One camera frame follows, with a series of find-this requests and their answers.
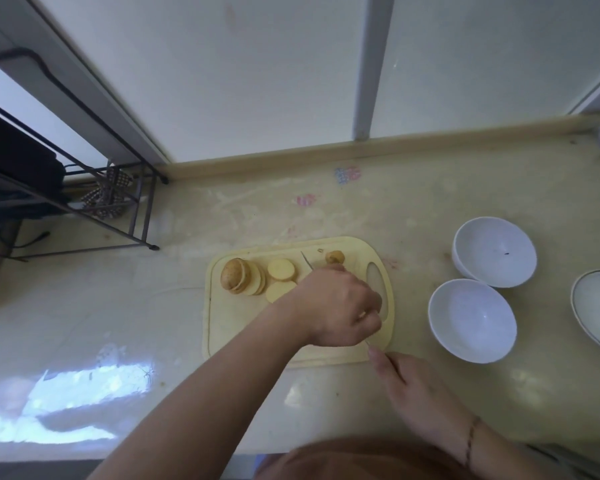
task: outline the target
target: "white wall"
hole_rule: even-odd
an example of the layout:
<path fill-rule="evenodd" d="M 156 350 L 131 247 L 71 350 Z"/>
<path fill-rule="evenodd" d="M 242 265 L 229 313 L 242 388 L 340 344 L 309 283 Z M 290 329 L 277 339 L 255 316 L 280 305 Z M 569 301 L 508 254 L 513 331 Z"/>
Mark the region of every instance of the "white wall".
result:
<path fill-rule="evenodd" d="M 351 139 L 366 0 L 36 0 L 172 161 Z"/>
<path fill-rule="evenodd" d="M 600 81 L 600 0 L 395 0 L 372 137 L 565 114 Z"/>
<path fill-rule="evenodd" d="M 78 133 L 73 131 L 54 113 L 49 111 L 35 97 L 26 92 L 20 85 L 0 70 L 0 108 L 21 120 L 24 124 L 58 145 L 70 155 L 94 168 L 107 164 L 106 158 L 92 145 L 88 144 Z M 63 164 L 71 163 L 58 155 Z M 68 171 L 79 170 L 71 167 Z"/>

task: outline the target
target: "bracelet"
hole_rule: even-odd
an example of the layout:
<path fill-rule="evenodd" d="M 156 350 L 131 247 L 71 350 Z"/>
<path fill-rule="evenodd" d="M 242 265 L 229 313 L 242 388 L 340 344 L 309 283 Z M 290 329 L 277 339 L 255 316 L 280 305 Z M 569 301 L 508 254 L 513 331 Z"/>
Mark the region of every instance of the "bracelet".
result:
<path fill-rule="evenodd" d="M 475 434 L 475 428 L 478 427 L 480 421 L 482 421 L 482 419 L 480 419 L 480 416 L 476 416 L 475 418 L 473 418 L 473 421 L 471 423 L 471 429 L 469 430 L 469 439 L 467 439 L 466 454 L 464 455 L 464 468 L 466 468 L 467 470 L 471 470 L 471 451 L 473 446 L 473 436 Z"/>

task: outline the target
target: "cutting board handle hole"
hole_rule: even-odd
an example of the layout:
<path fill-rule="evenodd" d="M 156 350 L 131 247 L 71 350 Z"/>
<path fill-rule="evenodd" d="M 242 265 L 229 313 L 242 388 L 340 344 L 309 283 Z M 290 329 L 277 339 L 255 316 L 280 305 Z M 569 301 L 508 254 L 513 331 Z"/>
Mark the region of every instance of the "cutting board handle hole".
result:
<path fill-rule="evenodd" d="M 370 262 L 367 265 L 367 284 L 373 291 L 380 293 L 382 297 L 382 308 L 380 308 L 380 319 L 384 322 L 387 317 L 387 306 L 386 306 L 386 289 L 384 288 L 384 279 L 382 274 L 376 266 L 376 263 Z"/>

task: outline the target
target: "metal rack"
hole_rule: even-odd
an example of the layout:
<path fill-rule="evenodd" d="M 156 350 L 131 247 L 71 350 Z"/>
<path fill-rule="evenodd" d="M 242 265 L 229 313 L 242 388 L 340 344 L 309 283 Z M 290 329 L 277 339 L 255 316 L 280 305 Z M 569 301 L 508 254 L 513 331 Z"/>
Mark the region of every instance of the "metal rack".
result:
<path fill-rule="evenodd" d="M 116 131 L 114 131 L 108 124 L 106 124 L 106 122 L 104 122 L 104 120 L 101 119 L 96 113 L 94 113 L 92 110 L 90 110 L 90 108 L 88 108 L 88 106 L 86 104 L 84 104 L 80 99 L 78 99 L 78 97 L 76 95 L 74 95 L 71 92 L 71 90 L 69 90 L 69 88 L 67 88 L 62 82 L 60 82 L 60 80 L 58 80 L 53 75 L 53 73 L 49 70 L 48 66 L 45 64 L 44 60 L 42 60 L 42 57 L 40 57 L 39 54 L 35 53 L 34 51 L 32 51 L 28 48 L 14 48 L 14 49 L 5 50 L 3 52 L 0 52 L 0 61 L 17 59 L 20 57 L 27 57 L 27 58 L 32 59 L 33 62 L 35 62 L 38 65 L 38 67 L 40 68 L 40 71 L 44 74 L 44 76 L 46 76 L 46 78 L 49 81 L 51 81 L 51 83 L 53 83 L 58 89 L 60 89 L 76 105 L 78 105 L 81 108 L 81 110 L 83 110 L 85 113 L 87 113 L 87 115 L 92 120 L 97 122 L 97 124 L 99 124 L 108 133 L 110 133 L 110 135 L 112 135 L 116 140 L 118 140 L 120 142 L 120 144 L 122 144 L 126 149 L 128 149 L 128 151 L 131 154 L 133 154 L 137 158 L 138 161 L 135 163 L 128 163 L 128 164 L 115 165 L 115 166 L 112 166 L 111 162 L 109 162 L 108 165 L 103 168 L 90 167 L 90 166 L 82 163 L 80 160 L 78 160 L 74 156 L 70 155 L 66 151 L 64 151 L 62 148 L 58 147 L 58 145 L 53 144 L 53 142 L 49 141 L 44 136 L 40 135 L 40 133 L 33 130 L 26 124 L 24 124 L 21 120 L 17 119 L 10 113 L 8 113 L 5 110 L 3 110 L 2 108 L 0 108 L 0 115 L 3 118 L 7 119 L 9 122 L 14 124 L 14 126 L 21 129 L 21 131 L 24 131 L 24 133 L 28 133 L 28 134 L 32 135 L 33 137 L 37 138 L 39 141 L 46 144 L 53 151 L 64 156 L 65 158 L 67 158 L 67 160 L 71 161 L 74 165 L 81 168 L 81 170 L 69 171 L 69 172 L 67 172 L 66 175 L 89 174 L 89 175 L 93 176 L 95 178 L 96 182 L 99 185 L 101 185 L 102 188 L 105 190 L 106 195 L 107 195 L 107 200 L 108 200 L 108 203 L 103 204 L 103 205 L 96 205 L 96 206 L 88 207 L 86 209 L 74 209 L 74 208 L 70 207 L 69 205 L 67 205 L 65 202 L 62 202 L 62 201 L 56 200 L 54 198 L 51 198 L 47 195 L 44 195 L 44 193 L 40 193 L 39 191 L 33 189 L 31 186 L 23 184 L 17 180 L 14 180 L 13 178 L 8 177 L 7 175 L 3 175 L 0 172 L 0 187 L 1 188 L 24 192 L 31 196 L 31 198 L 28 198 L 28 199 L 13 199 L 13 200 L 0 201 L 0 207 L 14 207 L 14 206 L 26 205 L 26 204 L 30 204 L 30 203 L 46 202 L 48 204 L 55 206 L 58 209 L 61 209 L 67 213 L 74 214 L 82 219 L 94 222 L 95 224 L 97 224 L 100 227 L 103 227 L 104 229 L 107 229 L 113 233 L 119 234 L 119 235 L 126 237 L 129 240 L 133 241 L 133 243 L 120 244 L 117 246 L 97 246 L 97 247 L 93 247 L 93 248 L 83 248 L 83 249 L 71 250 L 71 251 L 39 253 L 39 254 L 23 256 L 21 258 L 16 258 L 16 259 L 26 260 L 28 258 L 37 258 L 37 257 L 42 257 L 42 256 L 54 256 L 54 255 L 62 255 L 62 254 L 83 253 L 83 252 L 87 252 L 87 251 L 101 251 L 101 250 L 120 249 L 120 248 L 133 248 L 133 247 L 137 247 L 137 246 L 145 246 L 152 251 L 158 251 L 160 249 L 160 247 L 158 247 L 155 244 L 151 244 L 151 243 L 147 242 L 146 238 L 147 238 L 147 233 L 149 230 L 149 222 L 150 222 L 151 211 L 152 211 L 152 207 L 153 207 L 153 197 L 155 195 L 155 188 L 157 185 L 157 181 L 158 181 L 158 179 L 160 179 L 161 183 L 166 185 L 169 183 L 169 179 L 165 175 L 161 174 L 151 163 L 149 163 L 147 160 L 145 160 L 145 158 L 138 151 L 136 151 L 131 145 L 129 145 L 129 143 L 126 142 L 126 140 L 124 140 L 124 138 L 122 138 Z M 114 183 L 112 181 L 110 181 L 109 179 L 107 179 L 106 177 L 104 177 L 101 174 L 101 172 L 110 170 L 111 168 L 113 168 L 113 172 L 114 172 L 113 182 L 117 181 L 117 178 L 116 178 L 117 174 L 122 169 L 124 169 L 128 173 L 132 174 L 132 176 L 134 178 L 134 184 L 135 184 L 135 188 L 132 192 L 129 192 L 128 190 L 126 190 L 122 187 L 114 185 Z M 140 211 L 140 199 L 142 197 L 145 178 L 150 178 L 150 182 L 149 182 L 149 190 L 148 190 L 148 194 L 147 194 L 146 209 L 144 211 L 144 224 L 143 224 L 141 236 L 136 237 L 136 221 L 137 221 L 138 213 Z M 76 186 L 76 185 L 69 183 L 69 184 L 65 184 L 64 188 L 69 188 L 69 187 L 74 187 L 74 186 Z M 122 202 L 113 203 L 113 197 L 116 195 L 116 193 L 124 196 L 125 200 Z M 116 227 L 113 227 L 112 225 L 107 224 L 106 222 L 103 222 L 102 220 L 100 220 L 96 217 L 92 217 L 92 215 L 90 215 L 91 213 L 93 213 L 93 211 L 98 210 L 98 209 L 112 209 L 115 207 L 122 207 L 122 206 L 128 206 L 132 213 L 127 232 L 122 231 Z"/>

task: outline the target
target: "hand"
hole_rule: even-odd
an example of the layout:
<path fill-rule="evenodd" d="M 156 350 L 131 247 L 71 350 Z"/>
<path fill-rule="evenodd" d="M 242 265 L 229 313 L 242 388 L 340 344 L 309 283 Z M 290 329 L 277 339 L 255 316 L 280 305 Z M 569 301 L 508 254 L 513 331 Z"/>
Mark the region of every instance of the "hand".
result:
<path fill-rule="evenodd" d="M 406 425 L 427 443 L 464 461 L 475 415 L 449 391 L 430 364 L 412 355 L 384 354 L 376 347 L 369 347 L 369 360 Z"/>
<path fill-rule="evenodd" d="M 382 326 L 382 298 L 341 264 L 312 271 L 272 306 L 298 327 L 304 345 L 352 346 Z"/>

